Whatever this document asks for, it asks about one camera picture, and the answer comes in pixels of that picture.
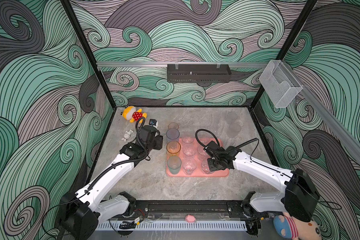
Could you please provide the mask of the clear upturned glass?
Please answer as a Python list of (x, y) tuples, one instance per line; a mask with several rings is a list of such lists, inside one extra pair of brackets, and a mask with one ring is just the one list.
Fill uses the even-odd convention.
[(197, 148), (197, 158), (199, 161), (202, 161), (204, 159), (208, 159), (210, 156), (204, 151), (204, 148), (202, 146), (198, 146)]
[(209, 163), (208, 163), (208, 160), (207, 159), (204, 159), (202, 160), (201, 162), (201, 169), (202, 169), (202, 172), (206, 175), (210, 175), (212, 174), (213, 172), (210, 170), (210, 167), (209, 167)]
[(233, 139), (240, 133), (241, 130), (242, 127), (238, 123), (231, 123), (227, 132), (227, 136)]
[(211, 141), (211, 139), (209, 137), (201, 137), (201, 138), (199, 138), (198, 141), (199, 141), (200, 145), (206, 146)]

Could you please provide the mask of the blue textured plastic tumbler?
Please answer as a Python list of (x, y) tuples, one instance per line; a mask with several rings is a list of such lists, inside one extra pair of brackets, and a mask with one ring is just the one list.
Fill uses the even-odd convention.
[(166, 137), (168, 143), (172, 141), (178, 142), (180, 138), (180, 132), (178, 129), (169, 129), (166, 132)]

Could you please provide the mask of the yellow plastic tumbler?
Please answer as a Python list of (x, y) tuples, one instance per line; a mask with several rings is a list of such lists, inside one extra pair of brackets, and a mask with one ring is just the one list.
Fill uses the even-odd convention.
[(167, 144), (167, 157), (180, 156), (181, 144), (177, 141), (171, 141)]

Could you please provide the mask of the pink plastic cup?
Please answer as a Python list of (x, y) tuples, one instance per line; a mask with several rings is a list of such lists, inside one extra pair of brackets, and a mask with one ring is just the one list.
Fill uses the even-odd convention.
[(179, 124), (172, 122), (172, 123), (170, 123), (170, 124), (168, 125), (168, 129), (169, 129), (169, 130), (171, 130), (171, 129), (176, 129), (176, 130), (178, 130), (178, 129), (179, 129)]

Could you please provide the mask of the green textured plastic tumbler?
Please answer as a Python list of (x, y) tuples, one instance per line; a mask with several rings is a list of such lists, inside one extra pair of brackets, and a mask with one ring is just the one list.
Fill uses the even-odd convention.
[(182, 160), (178, 156), (171, 156), (167, 160), (167, 166), (172, 175), (177, 175), (182, 166)]

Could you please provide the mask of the clear faceted glass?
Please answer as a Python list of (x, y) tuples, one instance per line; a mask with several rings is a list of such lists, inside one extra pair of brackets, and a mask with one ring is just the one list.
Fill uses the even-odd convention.
[(182, 149), (183, 149), (183, 154), (185, 156), (191, 157), (196, 154), (196, 148), (194, 147), (193, 144), (184, 144), (182, 146)]
[(193, 158), (186, 158), (183, 160), (183, 172), (187, 175), (190, 176), (193, 174), (193, 172), (196, 170), (197, 168), (197, 164), (196, 161)]
[(189, 136), (182, 137), (182, 142), (185, 144), (192, 144), (194, 141), (195, 141), (194, 137), (189, 137)]

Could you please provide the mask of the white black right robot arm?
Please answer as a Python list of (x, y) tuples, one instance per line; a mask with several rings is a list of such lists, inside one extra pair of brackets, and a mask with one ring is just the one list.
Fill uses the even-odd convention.
[(216, 137), (208, 144), (202, 143), (198, 134), (203, 131), (197, 130), (195, 139), (209, 156), (208, 165), (211, 172), (227, 169), (242, 171), (277, 189), (276, 193), (251, 195), (249, 205), (252, 209), (259, 213), (287, 212), (302, 222), (311, 221), (320, 201), (320, 194), (308, 173), (302, 169), (292, 171), (271, 165), (241, 150), (258, 139), (224, 149)]

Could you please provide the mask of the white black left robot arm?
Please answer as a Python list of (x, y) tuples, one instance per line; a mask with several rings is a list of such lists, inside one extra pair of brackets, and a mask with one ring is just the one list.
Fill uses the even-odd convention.
[(125, 144), (116, 158), (90, 183), (75, 193), (66, 193), (59, 202), (57, 223), (76, 240), (87, 240), (99, 224), (114, 216), (130, 217), (136, 199), (126, 192), (104, 201), (108, 192), (141, 161), (149, 159), (152, 150), (161, 150), (163, 136), (145, 117), (136, 122), (136, 138)]

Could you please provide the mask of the pink plastic tray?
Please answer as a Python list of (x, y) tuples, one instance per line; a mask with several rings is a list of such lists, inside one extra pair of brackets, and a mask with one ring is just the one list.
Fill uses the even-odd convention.
[(195, 138), (177, 144), (167, 145), (166, 173), (173, 178), (224, 178), (229, 170), (211, 172), (208, 167), (208, 155)]

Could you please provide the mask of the white bunny figurine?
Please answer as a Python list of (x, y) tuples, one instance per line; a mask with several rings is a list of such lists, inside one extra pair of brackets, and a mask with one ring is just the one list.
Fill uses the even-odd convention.
[(130, 139), (131, 135), (134, 133), (133, 130), (126, 131), (124, 133), (124, 136), (122, 137), (122, 141), (126, 142), (128, 139)]

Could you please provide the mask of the yellow plush duck toy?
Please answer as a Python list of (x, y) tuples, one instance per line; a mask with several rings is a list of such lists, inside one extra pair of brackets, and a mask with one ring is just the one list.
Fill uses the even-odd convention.
[(134, 106), (129, 106), (123, 110), (121, 116), (130, 123), (134, 123), (134, 122), (141, 123), (142, 120), (140, 120), (140, 118), (142, 117), (147, 118), (148, 115), (147, 113), (143, 113), (142, 109), (137, 109)]

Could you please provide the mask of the small pink pig toy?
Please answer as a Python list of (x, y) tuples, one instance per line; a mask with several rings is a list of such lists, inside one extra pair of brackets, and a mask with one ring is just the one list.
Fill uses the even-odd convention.
[(187, 215), (185, 217), (185, 220), (187, 223), (194, 223), (196, 221), (196, 218), (193, 215)]

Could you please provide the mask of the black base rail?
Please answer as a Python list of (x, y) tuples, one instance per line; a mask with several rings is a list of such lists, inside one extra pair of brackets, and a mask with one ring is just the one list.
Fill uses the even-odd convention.
[(267, 218), (275, 211), (259, 212), (252, 208), (249, 201), (204, 200), (204, 201), (171, 201), (171, 200), (136, 200), (128, 213), (136, 213), (145, 219), (158, 219), (164, 216), (218, 215), (223, 218), (259, 219)]

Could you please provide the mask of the black wall shelf basket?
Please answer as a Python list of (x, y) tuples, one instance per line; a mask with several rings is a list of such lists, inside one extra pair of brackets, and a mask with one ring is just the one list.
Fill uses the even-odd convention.
[(232, 72), (223, 64), (168, 64), (167, 80), (170, 83), (228, 83)]

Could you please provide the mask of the clear acrylic wall box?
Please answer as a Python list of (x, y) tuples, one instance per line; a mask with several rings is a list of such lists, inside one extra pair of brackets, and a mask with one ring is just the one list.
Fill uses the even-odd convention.
[(259, 78), (275, 108), (286, 108), (303, 89), (292, 67), (281, 60), (268, 63)]

